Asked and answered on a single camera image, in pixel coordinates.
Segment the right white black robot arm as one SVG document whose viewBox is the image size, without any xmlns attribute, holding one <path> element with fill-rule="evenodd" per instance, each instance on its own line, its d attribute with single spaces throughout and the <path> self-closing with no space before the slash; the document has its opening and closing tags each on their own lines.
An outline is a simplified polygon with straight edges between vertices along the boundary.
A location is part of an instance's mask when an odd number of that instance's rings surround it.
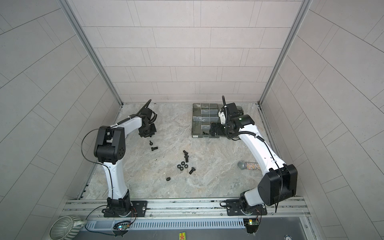
<svg viewBox="0 0 384 240">
<path fill-rule="evenodd" d="M 263 205 L 278 206 L 279 202 L 294 197 L 297 193 L 298 171 L 294 165 L 287 165 L 262 138 L 254 120 L 238 109 L 235 103 L 227 104 L 222 96 L 223 107 L 218 111 L 221 124 L 217 127 L 219 136 L 229 140 L 242 140 L 256 159 L 263 178 L 256 188 L 245 191 L 239 199 L 240 209 L 250 215 L 261 212 Z"/>
</svg>

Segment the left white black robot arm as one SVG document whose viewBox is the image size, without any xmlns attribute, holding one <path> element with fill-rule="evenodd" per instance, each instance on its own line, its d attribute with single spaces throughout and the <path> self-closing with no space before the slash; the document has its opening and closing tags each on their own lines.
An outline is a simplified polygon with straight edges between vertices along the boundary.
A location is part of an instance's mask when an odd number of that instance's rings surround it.
<svg viewBox="0 0 384 240">
<path fill-rule="evenodd" d="M 138 130 L 142 138 L 150 138 L 156 133 L 157 114 L 149 108 L 151 101 L 148 100 L 136 114 L 112 126 L 101 126 L 96 129 L 98 133 L 94 156 L 97 161 L 91 163 L 101 165 L 106 174 L 109 190 L 107 206 L 103 209 L 105 218 L 139 215 L 131 203 L 121 159 L 126 153 L 126 138 L 131 132 Z"/>
</svg>

